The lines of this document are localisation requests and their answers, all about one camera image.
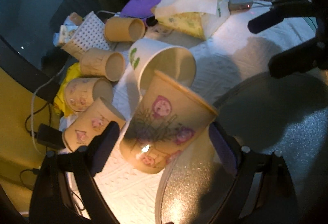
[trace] white tablecloth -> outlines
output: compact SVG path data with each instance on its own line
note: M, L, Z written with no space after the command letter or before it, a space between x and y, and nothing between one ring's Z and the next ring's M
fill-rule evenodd
M236 84L267 71L268 61L274 54L314 36L303 18L286 19L258 35L251 34L248 21L268 10L268 7L254 5L247 12L231 15L205 42L177 32L168 37L154 32L146 36L189 48L197 64L191 88L213 103ZM128 47L117 49L124 53L127 63ZM113 105L129 120L139 99L130 65L114 90ZM96 175L96 183L121 224L155 224L155 197L162 172L149 175L133 169L122 158L118 144L103 171Z

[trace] white paper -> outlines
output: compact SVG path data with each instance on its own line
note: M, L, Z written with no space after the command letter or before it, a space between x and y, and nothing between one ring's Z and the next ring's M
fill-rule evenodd
M162 0L155 8L155 18L186 12L216 15L218 0Z

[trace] small paper cup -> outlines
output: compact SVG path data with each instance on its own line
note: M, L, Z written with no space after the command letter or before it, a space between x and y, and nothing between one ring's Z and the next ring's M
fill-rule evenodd
M111 42L135 42L145 35L145 30L141 19L114 16L107 20L104 34Z
M109 101L102 97L97 98L63 133L66 148L74 152L81 145L88 146L111 121L117 122L120 129L126 122L124 116Z
M104 78L76 78L64 91L65 102L74 112L85 111L98 97L113 100L113 87Z
M121 154L139 171L158 173L217 115L216 109L199 95L155 71L120 143Z
M196 75L195 58L182 46L143 38L131 46L129 59L140 96L148 89L155 70L167 74L187 87L192 85Z
M103 76L110 81L118 81L125 71L125 60L121 53L91 48L80 60L84 76Z

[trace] glittery round surface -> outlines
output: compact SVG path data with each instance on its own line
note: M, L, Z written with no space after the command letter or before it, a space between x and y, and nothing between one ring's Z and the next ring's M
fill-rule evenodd
M326 85L299 74L263 78L239 86L218 108L218 121L241 145L282 152L304 214L328 179ZM165 169L156 198L157 224L207 223L232 183L206 131Z

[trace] purple paper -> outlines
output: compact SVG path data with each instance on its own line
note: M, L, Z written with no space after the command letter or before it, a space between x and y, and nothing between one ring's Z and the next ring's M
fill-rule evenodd
M161 0L130 0L121 11L121 17L146 19L153 16L151 8Z

